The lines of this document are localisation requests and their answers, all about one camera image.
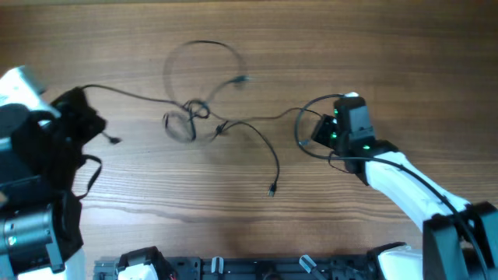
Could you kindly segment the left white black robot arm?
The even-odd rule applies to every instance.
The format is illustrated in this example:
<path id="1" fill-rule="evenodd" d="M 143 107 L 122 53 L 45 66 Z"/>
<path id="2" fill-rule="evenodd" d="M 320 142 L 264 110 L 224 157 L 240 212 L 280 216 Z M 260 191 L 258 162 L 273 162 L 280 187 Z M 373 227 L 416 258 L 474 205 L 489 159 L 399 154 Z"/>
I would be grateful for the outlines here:
<path id="1" fill-rule="evenodd" d="M 76 171 L 91 155 L 83 146 L 106 121 L 76 87 L 51 103 L 52 111 L 21 103 L 1 108 L 1 277 L 80 275 L 81 196 L 72 192 Z"/>

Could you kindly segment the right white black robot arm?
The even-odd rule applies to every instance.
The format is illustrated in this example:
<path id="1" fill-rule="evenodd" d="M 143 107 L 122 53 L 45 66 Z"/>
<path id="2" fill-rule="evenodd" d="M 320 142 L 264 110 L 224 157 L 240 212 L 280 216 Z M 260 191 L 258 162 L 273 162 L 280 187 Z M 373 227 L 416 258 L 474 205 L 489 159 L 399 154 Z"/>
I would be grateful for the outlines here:
<path id="1" fill-rule="evenodd" d="M 414 167 L 395 145 L 377 138 L 366 101 L 356 93 L 334 94 L 333 115 L 323 115 L 312 139 L 331 152 L 329 163 L 393 201 L 423 235 L 423 248 L 393 243 L 370 256 L 379 279 L 495 279 L 497 208 L 472 204 Z"/>

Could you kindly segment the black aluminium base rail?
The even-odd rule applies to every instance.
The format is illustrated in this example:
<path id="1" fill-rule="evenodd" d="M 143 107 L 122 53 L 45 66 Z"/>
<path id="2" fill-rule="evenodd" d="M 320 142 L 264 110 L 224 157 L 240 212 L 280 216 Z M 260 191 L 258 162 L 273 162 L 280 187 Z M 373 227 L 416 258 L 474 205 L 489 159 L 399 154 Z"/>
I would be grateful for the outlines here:
<path id="1" fill-rule="evenodd" d="M 363 255 L 313 257 L 317 272 L 328 280 L 375 279 L 374 266 Z M 212 273 L 212 261 L 199 257 L 168 257 L 166 261 L 175 270 L 174 278 L 209 280 L 284 279 L 313 280 L 314 273 L 307 272 L 298 258 L 226 258 L 223 272 Z"/>

